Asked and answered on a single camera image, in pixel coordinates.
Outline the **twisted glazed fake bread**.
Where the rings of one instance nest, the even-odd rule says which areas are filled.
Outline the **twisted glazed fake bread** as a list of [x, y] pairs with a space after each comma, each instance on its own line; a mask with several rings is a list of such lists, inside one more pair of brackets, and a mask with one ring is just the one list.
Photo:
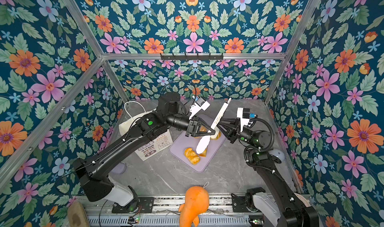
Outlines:
[[197, 165], [201, 160], [199, 155], [192, 148], [187, 148], [184, 152], [184, 156], [192, 165]]

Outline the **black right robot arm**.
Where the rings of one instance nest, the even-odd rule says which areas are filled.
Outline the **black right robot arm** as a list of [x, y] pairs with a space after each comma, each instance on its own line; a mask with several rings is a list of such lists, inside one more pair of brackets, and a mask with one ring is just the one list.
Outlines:
[[264, 180], [273, 198], [268, 198], [262, 188], [248, 189], [245, 202], [248, 209], [261, 211], [273, 227], [318, 227], [318, 212], [305, 204], [288, 186], [276, 165], [282, 161], [270, 150], [275, 142], [271, 125], [259, 118], [242, 125], [240, 119], [224, 119], [218, 124], [219, 130], [233, 144], [239, 141], [244, 147], [246, 164]]

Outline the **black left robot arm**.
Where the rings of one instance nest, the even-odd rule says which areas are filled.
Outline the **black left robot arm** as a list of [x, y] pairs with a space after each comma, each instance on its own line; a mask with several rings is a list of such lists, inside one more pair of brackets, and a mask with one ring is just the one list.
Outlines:
[[135, 118], [130, 129], [101, 152], [86, 160], [77, 159], [73, 167], [82, 189], [90, 202], [106, 200], [127, 211], [135, 211], [140, 199], [134, 189], [109, 178], [110, 172], [129, 155], [175, 128], [186, 133], [186, 137], [203, 137], [215, 134], [196, 114], [206, 110], [210, 104], [196, 97], [190, 109], [181, 103], [180, 96], [169, 92], [160, 96], [155, 110]]

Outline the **white printed paper bag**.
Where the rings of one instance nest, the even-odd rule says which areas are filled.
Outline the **white printed paper bag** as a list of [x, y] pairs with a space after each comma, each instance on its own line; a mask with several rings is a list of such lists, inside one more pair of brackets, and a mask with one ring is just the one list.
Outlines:
[[[128, 112], [128, 104], [129, 103], [136, 103], [143, 111], [135, 116], [132, 116]], [[124, 137], [125, 140], [128, 139], [128, 137], [125, 137], [125, 135], [129, 132], [130, 128], [134, 126], [134, 124], [142, 118], [144, 115], [149, 114], [150, 112], [154, 111], [155, 109], [146, 110], [143, 105], [137, 101], [128, 101], [124, 104], [124, 110], [129, 116], [129, 118], [119, 124], [119, 132], [122, 137]], [[155, 155], [156, 153], [170, 147], [173, 144], [173, 140], [170, 134], [170, 131], [167, 130], [165, 133], [159, 135], [153, 140], [148, 139], [142, 134], [142, 138], [137, 139], [138, 142], [133, 145], [135, 148], [135, 153], [141, 158], [142, 161], [145, 161], [149, 159], [151, 156]]]

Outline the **striped round fake bread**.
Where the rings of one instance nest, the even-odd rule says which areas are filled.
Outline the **striped round fake bread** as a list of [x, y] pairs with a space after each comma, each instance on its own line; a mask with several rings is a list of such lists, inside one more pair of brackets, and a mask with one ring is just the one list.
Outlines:
[[210, 139], [211, 140], [218, 140], [220, 137], [221, 137], [221, 132], [220, 131], [216, 131], [216, 133], [214, 135], [212, 135], [210, 137]]

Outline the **sesame oval fake bread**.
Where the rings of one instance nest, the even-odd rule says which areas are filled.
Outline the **sesame oval fake bread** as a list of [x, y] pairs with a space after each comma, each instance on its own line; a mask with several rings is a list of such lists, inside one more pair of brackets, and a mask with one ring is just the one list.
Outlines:
[[208, 131], [208, 129], [205, 126], [200, 126], [200, 128], [199, 128], [200, 133], [206, 133], [207, 131]]

